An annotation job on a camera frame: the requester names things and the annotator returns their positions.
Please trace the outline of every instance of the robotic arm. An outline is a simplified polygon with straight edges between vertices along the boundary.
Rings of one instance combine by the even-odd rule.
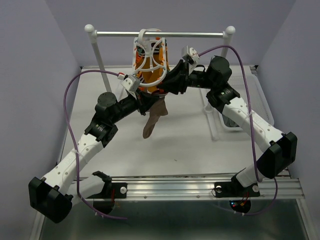
[[[188,87],[210,89],[206,97],[212,107],[236,122],[250,135],[251,126],[248,108],[240,94],[229,84],[232,74],[229,62],[220,56],[214,57],[204,71],[194,70],[198,65],[199,56],[193,48],[184,48],[183,58],[176,67],[168,72],[158,89],[166,93],[183,94]],[[111,92],[105,92],[98,97],[95,115],[90,125],[85,129],[78,145],[79,171],[112,140],[118,131],[116,122],[138,110],[146,115],[154,103],[160,98],[157,91],[152,94],[141,91],[139,80],[133,76],[121,76],[121,83],[128,91],[128,96],[119,102]],[[252,111],[255,141],[262,156],[257,161],[258,176],[274,178],[296,156],[297,137],[293,133],[284,134],[269,125],[264,119]],[[50,172],[41,179],[34,177],[29,185],[31,206],[55,223],[61,222],[70,212],[73,205],[81,201],[77,196],[76,185],[76,151],[70,153]],[[91,177],[80,182],[84,198],[101,193],[106,196],[111,187],[111,178],[102,172],[94,172]],[[258,197],[252,186],[257,184],[254,165],[243,169],[228,182],[219,182],[215,186],[217,198],[242,197],[249,193]]]

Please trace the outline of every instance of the plastic container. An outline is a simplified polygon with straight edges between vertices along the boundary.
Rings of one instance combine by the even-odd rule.
[[[275,121],[271,114],[267,99],[261,88],[258,78],[253,74],[246,74],[246,81],[249,88],[252,109],[266,120],[270,125],[274,125]],[[248,103],[244,79],[242,75],[232,75],[228,83],[233,87],[240,96]],[[231,119],[219,113],[220,121],[223,129],[229,132],[242,131],[242,129]]]

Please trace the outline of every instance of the gray wall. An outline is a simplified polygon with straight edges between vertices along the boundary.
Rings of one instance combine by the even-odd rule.
[[[258,68],[275,125],[298,137],[291,173],[320,232],[320,1],[297,0]]]
[[[176,32],[222,32],[234,25],[233,46],[246,64],[259,64],[295,0],[46,0],[81,66],[97,65],[86,24],[100,31],[139,31],[159,28]],[[181,48],[199,52],[221,39],[170,38],[169,63],[181,58]],[[131,65],[133,39],[99,38],[105,65]],[[232,63],[238,63],[232,53]],[[210,55],[201,58],[208,63]]]
[[[24,240],[36,213],[28,183],[55,165],[80,68],[44,0],[1,1],[0,24],[0,239]]]

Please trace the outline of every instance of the brown sock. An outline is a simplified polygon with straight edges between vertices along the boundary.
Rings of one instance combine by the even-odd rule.
[[[142,132],[144,139],[150,137],[159,118],[166,115],[168,115],[168,110],[166,108],[165,98],[162,97],[150,108],[149,119],[146,122]]]

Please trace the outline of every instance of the white table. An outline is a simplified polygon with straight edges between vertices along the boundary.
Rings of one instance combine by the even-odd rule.
[[[232,71],[239,72],[238,66]],[[130,68],[109,68],[112,72],[130,73]],[[119,80],[109,76],[115,90]],[[100,73],[87,73],[80,77],[71,115],[71,126],[76,140],[84,133],[95,114],[98,96],[105,92]],[[225,132],[218,114],[216,119],[220,140],[213,141],[200,90],[188,88],[183,95],[165,97],[169,114],[159,119],[150,138],[143,139],[142,131],[148,120],[134,112],[116,126],[113,140],[81,171],[88,177],[95,171],[110,176],[163,176],[237,173],[253,161],[251,142],[244,132]],[[73,148],[67,134],[64,157]],[[257,148],[257,157],[262,153]]]

